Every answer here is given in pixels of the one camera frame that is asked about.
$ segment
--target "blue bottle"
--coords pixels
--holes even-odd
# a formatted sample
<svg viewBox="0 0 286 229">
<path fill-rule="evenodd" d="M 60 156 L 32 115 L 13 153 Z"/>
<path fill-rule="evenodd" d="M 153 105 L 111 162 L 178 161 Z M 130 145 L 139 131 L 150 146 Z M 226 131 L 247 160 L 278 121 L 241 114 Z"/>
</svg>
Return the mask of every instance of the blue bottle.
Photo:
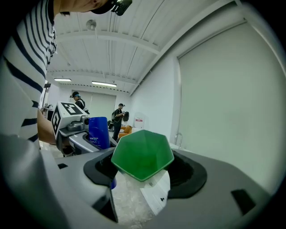
<svg viewBox="0 0 286 229">
<path fill-rule="evenodd" d="M 106 117 L 89 119 L 89 141 L 101 149 L 110 148 L 109 132 Z"/>
</svg>

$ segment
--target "striped shirt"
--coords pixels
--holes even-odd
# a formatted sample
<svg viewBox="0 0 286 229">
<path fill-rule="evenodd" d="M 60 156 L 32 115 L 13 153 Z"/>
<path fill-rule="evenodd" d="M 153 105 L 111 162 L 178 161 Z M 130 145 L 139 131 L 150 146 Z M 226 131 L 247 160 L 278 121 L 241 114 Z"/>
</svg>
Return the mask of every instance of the striped shirt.
<svg viewBox="0 0 286 229">
<path fill-rule="evenodd" d="M 16 131 L 11 131 L 11 134 L 29 139 L 37 147 L 39 147 L 38 103 L 45 84 L 47 66 L 57 47 L 53 27 L 53 7 L 53 0 L 39 1 L 11 34 L 0 59 L 1 83 L 7 87 L 14 83 L 10 87 L 14 88 L 11 89 L 13 92 L 7 88 L 1 91 L 4 90 L 5 94 L 9 94 L 9 96 L 5 95 L 10 100 L 9 104 L 18 103 L 19 108 L 16 110 L 14 105 L 7 107 L 11 117 L 14 117 L 16 112 L 17 117 L 20 118 L 20 120 L 17 117 L 12 120 L 11 128 Z M 5 114 L 2 116 L 5 119 L 9 118 Z M 5 130 L 6 133 L 9 132 L 8 128 L 3 128 L 3 131 Z"/>
</svg>

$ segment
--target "faucet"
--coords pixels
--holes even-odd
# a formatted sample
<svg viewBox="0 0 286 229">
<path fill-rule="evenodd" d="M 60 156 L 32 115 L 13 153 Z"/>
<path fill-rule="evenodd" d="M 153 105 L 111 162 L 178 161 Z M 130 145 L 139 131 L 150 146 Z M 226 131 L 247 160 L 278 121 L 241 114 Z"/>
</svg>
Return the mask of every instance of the faucet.
<svg viewBox="0 0 286 229">
<path fill-rule="evenodd" d="M 181 135 L 181 142 L 180 142 L 180 148 L 182 147 L 182 141 L 183 141 L 183 135 L 181 133 L 177 133 L 175 136 L 175 145 L 177 145 L 178 136 Z"/>
</svg>

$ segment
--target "fluorescent light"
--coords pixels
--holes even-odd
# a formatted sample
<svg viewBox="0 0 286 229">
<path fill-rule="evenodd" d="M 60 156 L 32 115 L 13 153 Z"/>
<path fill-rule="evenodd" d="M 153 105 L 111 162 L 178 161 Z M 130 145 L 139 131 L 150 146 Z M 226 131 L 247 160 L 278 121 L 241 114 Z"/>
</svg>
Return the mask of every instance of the fluorescent light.
<svg viewBox="0 0 286 229">
<path fill-rule="evenodd" d="M 94 81 L 92 81 L 92 83 L 97 84 L 97 85 L 109 86 L 109 87 L 117 87 L 116 84 L 107 84 L 107 83 L 94 82 Z"/>
<path fill-rule="evenodd" d="M 68 81 L 68 82 L 71 82 L 71 79 L 55 79 L 55 81 Z"/>
</svg>

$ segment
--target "orange chair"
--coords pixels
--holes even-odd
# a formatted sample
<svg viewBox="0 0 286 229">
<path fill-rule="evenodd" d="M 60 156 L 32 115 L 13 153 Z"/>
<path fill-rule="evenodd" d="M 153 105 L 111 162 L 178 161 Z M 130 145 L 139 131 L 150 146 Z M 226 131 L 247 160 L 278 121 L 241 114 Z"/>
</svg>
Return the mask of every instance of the orange chair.
<svg viewBox="0 0 286 229">
<path fill-rule="evenodd" d="M 123 133 L 119 133 L 118 135 L 118 139 L 122 138 L 123 136 L 129 135 L 132 133 L 132 127 L 131 126 L 127 126 L 127 127 L 121 127 L 122 130 L 124 130 Z"/>
</svg>

